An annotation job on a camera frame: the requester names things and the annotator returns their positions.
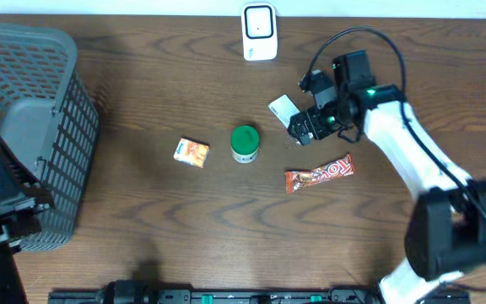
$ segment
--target jar with green lid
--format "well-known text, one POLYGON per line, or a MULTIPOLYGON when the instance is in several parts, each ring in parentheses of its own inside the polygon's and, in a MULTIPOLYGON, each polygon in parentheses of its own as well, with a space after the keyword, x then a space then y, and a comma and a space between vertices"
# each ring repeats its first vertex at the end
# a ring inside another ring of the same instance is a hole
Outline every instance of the jar with green lid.
POLYGON ((254 161, 260 147, 260 134, 251 126, 239 126, 232 132, 230 140, 232 156, 241 164, 254 161))

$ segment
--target basket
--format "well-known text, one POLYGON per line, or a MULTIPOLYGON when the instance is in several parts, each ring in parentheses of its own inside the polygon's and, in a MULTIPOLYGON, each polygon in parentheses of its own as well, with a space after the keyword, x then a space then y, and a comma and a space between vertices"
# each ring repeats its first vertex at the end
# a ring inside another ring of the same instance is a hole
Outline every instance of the basket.
POLYGON ((55 204, 37 215, 41 233, 14 244, 22 250, 52 250, 73 234, 100 128, 76 59, 60 30, 0 24, 0 134, 55 204))

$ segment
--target wooden table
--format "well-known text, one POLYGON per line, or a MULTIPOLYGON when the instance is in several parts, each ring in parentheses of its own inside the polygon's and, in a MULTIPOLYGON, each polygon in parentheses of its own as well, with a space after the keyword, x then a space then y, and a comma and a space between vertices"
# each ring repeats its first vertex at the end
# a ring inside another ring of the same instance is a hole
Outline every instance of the wooden table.
MULTIPOLYGON (((486 20, 278 19, 278 56, 246 62, 239 18, 0 15, 0 22, 65 30, 99 106, 102 130, 75 237, 16 261, 31 303, 63 288, 144 279, 188 288, 328 288, 374 284, 404 256, 413 202, 369 141, 335 137, 295 147, 267 104, 288 94, 320 45, 355 24, 385 31, 408 68, 408 98, 438 145, 474 177, 486 176, 486 20), (262 135, 249 165, 230 155, 230 131, 262 135), (181 136, 209 143, 204 169, 172 159, 181 136), (351 153, 354 176, 295 194, 289 168, 351 153)), ((367 48, 380 83, 397 59, 369 35, 329 47, 318 66, 367 48)), ((471 276, 486 284, 486 267, 471 276)), ((473 295, 486 303, 486 295, 473 295)))

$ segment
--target snack wrapper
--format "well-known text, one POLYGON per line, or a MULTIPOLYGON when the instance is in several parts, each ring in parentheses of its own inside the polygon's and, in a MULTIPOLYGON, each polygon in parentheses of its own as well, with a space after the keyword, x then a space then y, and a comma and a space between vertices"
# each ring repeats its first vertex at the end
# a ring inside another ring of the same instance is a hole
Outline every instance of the snack wrapper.
POLYGON ((174 160, 203 168, 208 153, 209 146, 181 138, 174 153, 174 160))
POLYGON ((354 163, 352 156, 348 154, 340 160, 335 160, 313 171, 288 171, 284 173, 286 176, 286 192, 291 194, 303 187, 352 174, 354 174, 354 163))

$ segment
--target white wall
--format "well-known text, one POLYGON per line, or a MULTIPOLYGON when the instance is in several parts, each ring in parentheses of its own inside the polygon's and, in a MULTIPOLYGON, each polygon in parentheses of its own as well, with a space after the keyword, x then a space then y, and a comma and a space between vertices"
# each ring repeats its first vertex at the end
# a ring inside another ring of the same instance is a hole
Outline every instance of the white wall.
MULTIPOLYGON (((12 14, 240 14, 246 0, 0 0, 12 14)), ((486 0, 269 0, 279 16, 486 19, 486 0)))

